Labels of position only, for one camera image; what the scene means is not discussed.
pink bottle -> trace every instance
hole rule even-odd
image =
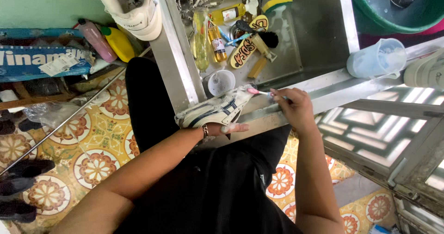
[[[79,19],[79,30],[88,42],[96,49],[97,53],[104,61],[110,63],[117,59],[117,54],[111,49],[105,37],[100,33],[99,29],[92,23],[85,19]]]

green bucket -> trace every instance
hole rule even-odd
[[[352,0],[358,32],[370,35],[423,32],[444,18],[444,0],[415,0],[405,9],[390,0]]]

green wall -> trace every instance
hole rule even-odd
[[[100,0],[0,0],[0,28],[71,28],[81,17],[113,22]]]

black shirt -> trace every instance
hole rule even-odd
[[[265,195],[248,152],[188,155],[142,197],[116,233],[301,233]]]

metal pipe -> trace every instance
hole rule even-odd
[[[140,55],[139,57],[144,56],[145,54],[147,54],[148,51],[151,50],[151,46],[149,46],[147,49],[145,49]],[[38,146],[40,146],[43,141],[46,141],[46,139],[48,139],[51,135],[53,135],[58,129],[60,129],[65,123],[67,123],[71,118],[73,118],[77,113],[79,113],[81,110],[83,110],[84,108],[86,108],[86,106],[89,105],[89,103],[91,103],[91,101],[93,101],[100,93],[102,93],[103,91],[105,91],[106,89],[108,89],[108,87],[115,82],[121,75],[123,75],[126,71],[126,67],[123,68],[122,71],[120,71],[116,76],[114,76],[114,78],[112,78],[103,88],[101,88],[95,95],[93,95],[88,101],[86,101],[86,103],[84,105],[82,105],[79,109],[77,109],[70,117],[68,117],[68,119],[64,120],[64,122],[62,122],[58,127],[56,127],[52,132],[50,132],[49,134],[47,134],[42,140],[40,140],[39,142],[36,143],[36,145],[34,145],[33,147],[31,147],[26,153],[22,154],[17,160],[15,160],[14,162],[12,162],[9,166],[7,166],[1,173],[0,176],[3,175],[7,170],[9,170],[10,168],[12,168],[14,165],[16,165],[17,163],[19,163],[20,160],[22,160],[25,156],[27,156],[28,154],[30,154],[32,151],[34,151]]]

